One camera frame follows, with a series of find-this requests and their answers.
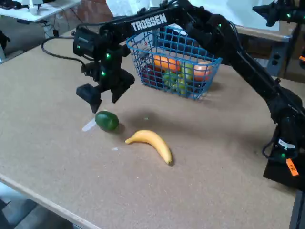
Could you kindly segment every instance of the yellow fruit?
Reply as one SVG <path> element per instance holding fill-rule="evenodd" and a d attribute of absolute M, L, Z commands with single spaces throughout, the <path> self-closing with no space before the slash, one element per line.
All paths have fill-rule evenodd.
<path fill-rule="evenodd" d="M 170 149 L 166 145 L 165 141 L 154 131 L 139 130 L 131 138 L 128 138 L 125 141 L 126 144 L 130 144 L 133 142 L 145 142 L 152 145 L 167 164 L 171 163 L 172 154 L 170 152 Z"/>

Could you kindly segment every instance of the background table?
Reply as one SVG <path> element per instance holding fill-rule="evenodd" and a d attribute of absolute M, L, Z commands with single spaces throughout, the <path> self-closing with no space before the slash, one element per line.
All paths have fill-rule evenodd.
<path fill-rule="evenodd" d="M 237 26 L 240 34 L 249 37 L 269 40 L 272 50 L 269 58 L 258 60 L 273 76 L 285 77 L 285 72 L 290 62 L 295 42 L 300 32 L 300 25 L 280 21 L 279 31 L 259 30 Z"/>
<path fill-rule="evenodd" d="M 56 2 L 45 3 L 39 9 L 38 15 L 31 14 L 29 9 L 27 8 L 22 8 L 19 10 L 15 10 L 15 9 L 5 10 L 0 8 L 0 15 L 16 18 L 20 20 L 25 20 L 25 21 L 31 21 L 31 22 L 40 22 L 41 20 L 45 20 L 46 22 L 48 22 L 48 18 L 51 17 L 52 15 L 60 13 L 65 9 L 77 6 L 80 3 L 81 0 L 57 0 Z M 46 38 L 53 36 L 52 25 L 50 23 L 49 25 L 44 26 L 43 29 Z M 4 61 L 5 61 L 5 56 L 3 49 L 0 45 L 0 63 Z"/>
<path fill-rule="evenodd" d="M 73 55 L 72 41 L 46 48 Z M 130 56 L 122 68 L 136 75 Z M 116 104 L 103 93 L 101 109 L 122 124 L 114 134 L 81 130 L 94 115 L 75 93 L 93 84 L 80 69 L 39 47 L 0 66 L 2 182 L 84 228 L 289 227 L 295 191 L 263 178 L 275 125 L 232 68 L 221 66 L 197 102 L 138 78 Z M 282 85 L 305 98 L 305 85 Z M 174 166 L 149 145 L 124 143 L 139 129 L 164 138 Z"/>
<path fill-rule="evenodd" d="M 17 18 L 25 21 L 39 22 L 43 19 L 48 19 L 50 16 L 64 11 L 65 9 L 77 6 L 81 0 L 57 0 L 51 3 L 44 3 L 38 10 L 38 15 L 30 13 L 29 9 L 22 8 L 19 10 L 5 10 L 0 8 L 0 15 Z"/>

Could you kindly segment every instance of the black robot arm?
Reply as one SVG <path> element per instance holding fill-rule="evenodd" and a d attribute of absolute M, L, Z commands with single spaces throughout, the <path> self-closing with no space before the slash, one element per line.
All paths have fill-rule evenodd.
<path fill-rule="evenodd" d="M 254 6 L 253 10 L 267 20 L 267 26 L 274 26 L 277 21 L 305 23 L 305 1 L 296 6 L 294 0 L 273 1 L 269 5 Z"/>
<path fill-rule="evenodd" d="M 287 158 L 297 158 L 299 149 L 304 147 L 305 142 L 305 110 L 302 100 L 281 87 L 279 79 L 274 80 L 243 50 L 231 22 L 203 7 L 195 7 L 187 0 L 166 1 L 159 8 L 148 11 L 143 9 L 136 15 L 101 23 L 99 34 L 84 28 L 86 24 L 77 28 L 74 53 L 95 60 L 82 71 L 93 77 L 98 86 L 87 84 L 78 88 L 78 95 L 90 103 L 92 111 L 96 112 L 101 103 L 101 92 L 111 90 L 112 101 L 115 103 L 134 82 L 133 76 L 121 69 L 122 57 L 130 51 L 120 43 L 133 35 L 172 23 L 180 25 L 201 47 L 226 59 L 266 101 L 277 128 L 271 141 L 274 144 L 272 157 L 263 152 L 264 155 L 280 163 L 285 163 Z"/>

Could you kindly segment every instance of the white object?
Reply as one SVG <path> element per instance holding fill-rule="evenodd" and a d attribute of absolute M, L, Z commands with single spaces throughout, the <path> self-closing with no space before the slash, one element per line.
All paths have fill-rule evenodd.
<path fill-rule="evenodd" d="M 37 15 L 31 14 L 27 8 L 19 10 L 10 9 L 5 10 L 0 8 L 0 15 L 22 19 L 26 21 L 39 22 L 47 19 L 52 15 L 60 13 L 65 9 L 72 8 L 81 3 L 81 0 L 57 0 L 55 2 L 43 4 Z"/>
<path fill-rule="evenodd" d="M 86 132 L 93 128 L 96 125 L 95 119 L 92 119 L 90 122 L 88 122 L 81 130 Z"/>
<path fill-rule="evenodd" d="M 236 25 L 255 29 L 279 31 L 279 23 L 266 26 L 266 20 L 252 10 L 253 6 L 267 5 L 273 0 L 189 0 L 194 6 L 221 14 Z M 141 8 L 158 7 L 162 0 L 106 0 L 114 16 L 133 15 Z"/>

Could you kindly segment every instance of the green avocado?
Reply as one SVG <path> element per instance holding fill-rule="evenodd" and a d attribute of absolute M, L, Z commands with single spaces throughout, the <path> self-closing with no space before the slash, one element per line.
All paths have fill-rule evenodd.
<path fill-rule="evenodd" d="M 100 111 L 95 115 L 96 124 L 103 130 L 115 130 L 119 126 L 119 118 L 109 111 Z"/>

